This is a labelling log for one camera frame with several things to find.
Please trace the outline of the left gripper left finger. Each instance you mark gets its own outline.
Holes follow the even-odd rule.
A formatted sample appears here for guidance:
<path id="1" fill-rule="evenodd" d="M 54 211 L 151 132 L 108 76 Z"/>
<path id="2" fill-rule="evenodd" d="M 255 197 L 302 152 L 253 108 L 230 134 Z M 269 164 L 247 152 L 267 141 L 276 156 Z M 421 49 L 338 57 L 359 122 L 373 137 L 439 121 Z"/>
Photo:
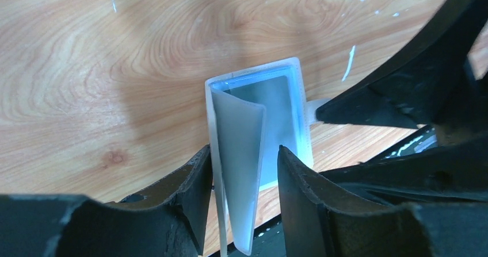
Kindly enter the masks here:
<path id="1" fill-rule="evenodd" d="M 212 186 L 208 145 L 120 202 L 1 195 L 2 256 L 200 256 Z"/>

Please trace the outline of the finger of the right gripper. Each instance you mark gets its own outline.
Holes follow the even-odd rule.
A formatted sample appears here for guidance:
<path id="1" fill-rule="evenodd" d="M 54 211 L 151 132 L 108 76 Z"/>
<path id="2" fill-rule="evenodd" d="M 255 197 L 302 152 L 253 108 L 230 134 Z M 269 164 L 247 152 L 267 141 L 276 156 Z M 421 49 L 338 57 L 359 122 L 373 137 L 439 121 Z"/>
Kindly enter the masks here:
<path id="1" fill-rule="evenodd" d="M 487 23 L 487 0 L 446 0 L 400 51 L 316 109 L 328 124 L 415 129 L 430 124 L 460 82 Z"/>
<path id="2" fill-rule="evenodd" d="M 383 205 L 487 202 L 487 136 L 321 174 L 345 190 Z"/>

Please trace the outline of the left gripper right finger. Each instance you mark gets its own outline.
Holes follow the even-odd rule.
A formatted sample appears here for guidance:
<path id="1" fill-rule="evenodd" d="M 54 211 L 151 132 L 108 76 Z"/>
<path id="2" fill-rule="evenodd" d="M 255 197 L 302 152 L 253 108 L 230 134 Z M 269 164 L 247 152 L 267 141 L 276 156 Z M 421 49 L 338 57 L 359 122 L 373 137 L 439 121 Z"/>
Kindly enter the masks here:
<path id="1" fill-rule="evenodd" d="M 486 256 L 487 202 L 383 205 L 278 154 L 288 256 Z"/>

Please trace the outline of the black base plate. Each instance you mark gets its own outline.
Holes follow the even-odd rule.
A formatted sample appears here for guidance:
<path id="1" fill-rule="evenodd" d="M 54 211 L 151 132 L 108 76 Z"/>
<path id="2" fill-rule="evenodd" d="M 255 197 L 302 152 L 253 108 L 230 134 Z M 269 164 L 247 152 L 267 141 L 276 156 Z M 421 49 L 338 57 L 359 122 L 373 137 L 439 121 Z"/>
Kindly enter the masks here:
<path id="1" fill-rule="evenodd" d="M 420 153 L 437 146 L 435 130 L 424 126 L 379 154 L 381 159 Z M 281 215 L 261 224 L 254 231 L 252 256 L 286 256 Z"/>

